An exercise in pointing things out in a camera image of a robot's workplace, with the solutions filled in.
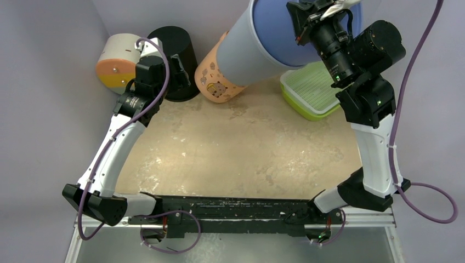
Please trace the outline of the large blue bucket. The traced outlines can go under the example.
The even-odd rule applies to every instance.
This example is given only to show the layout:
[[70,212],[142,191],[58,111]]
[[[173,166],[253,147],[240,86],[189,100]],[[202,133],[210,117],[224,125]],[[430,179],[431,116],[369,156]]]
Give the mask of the large blue bucket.
[[297,45],[286,0],[258,0],[253,7],[256,34],[266,51],[286,66],[301,67],[320,60],[311,44]]

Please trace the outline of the orange cartoon bucket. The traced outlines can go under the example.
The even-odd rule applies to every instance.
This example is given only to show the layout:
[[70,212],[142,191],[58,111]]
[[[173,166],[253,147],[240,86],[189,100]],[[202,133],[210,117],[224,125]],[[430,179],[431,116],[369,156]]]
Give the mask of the orange cartoon bucket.
[[247,86],[231,83],[222,73],[217,63],[217,49],[229,32],[220,37],[217,44],[199,63],[194,80],[198,90],[210,101],[225,103],[242,92]]

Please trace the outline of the black ribbed bucket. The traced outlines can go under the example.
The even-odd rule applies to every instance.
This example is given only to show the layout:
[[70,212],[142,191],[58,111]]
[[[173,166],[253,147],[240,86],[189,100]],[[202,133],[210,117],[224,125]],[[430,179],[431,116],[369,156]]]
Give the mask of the black ribbed bucket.
[[183,102],[198,95],[200,91],[194,80],[198,63],[189,33],[178,26],[164,26],[152,31],[148,38],[158,38],[162,42],[163,52],[167,59],[171,55],[178,54],[186,72],[189,74],[191,85],[184,89],[172,89],[169,80],[168,92],[165,98],[172,102]]

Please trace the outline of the grey bucket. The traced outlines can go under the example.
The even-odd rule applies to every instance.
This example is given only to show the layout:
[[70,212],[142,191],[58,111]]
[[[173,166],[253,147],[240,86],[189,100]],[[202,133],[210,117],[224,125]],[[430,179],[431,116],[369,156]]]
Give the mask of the grey bucket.
[[228,31],[217,49],[217,65],[231,83],[247,86],[278,75],[287,66],[276,60],[262,45],[253,23],[255,1]]

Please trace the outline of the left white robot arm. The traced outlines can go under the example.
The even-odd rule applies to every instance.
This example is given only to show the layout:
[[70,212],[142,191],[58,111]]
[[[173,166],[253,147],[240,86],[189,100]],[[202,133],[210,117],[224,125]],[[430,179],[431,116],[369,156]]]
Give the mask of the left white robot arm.
[[117,99],[104,141],[89,168],[76,184],[66,184],[62,196],[84,216],[117,225],[126,216],[142,217],[150,224],[163,219],[163,209],[148,193],[117,194],[115,187],[134,144],[159,111],[163,97],[189,87],[189,75],[178,55],[167,59],[146,56],[135,65],[135,77]]

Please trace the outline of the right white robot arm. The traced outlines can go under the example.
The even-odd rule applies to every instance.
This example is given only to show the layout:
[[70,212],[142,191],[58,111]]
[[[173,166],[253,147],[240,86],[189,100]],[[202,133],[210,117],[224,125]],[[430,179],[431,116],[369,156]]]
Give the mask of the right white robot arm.
[[335,1],[288,2],[296,43],[311,44],[338,89],[336,98],[355,132],[362,166],[345,181],[311,201],[309,219],[321,223],[330,211],[349,205],[385,211],[392,196],[410,183],[389,165],[389,140],[395,120],[395,92],[382,72],[406,50],[399,30],[377,20],[353,35],[353,13],[341,10],[325,18]]

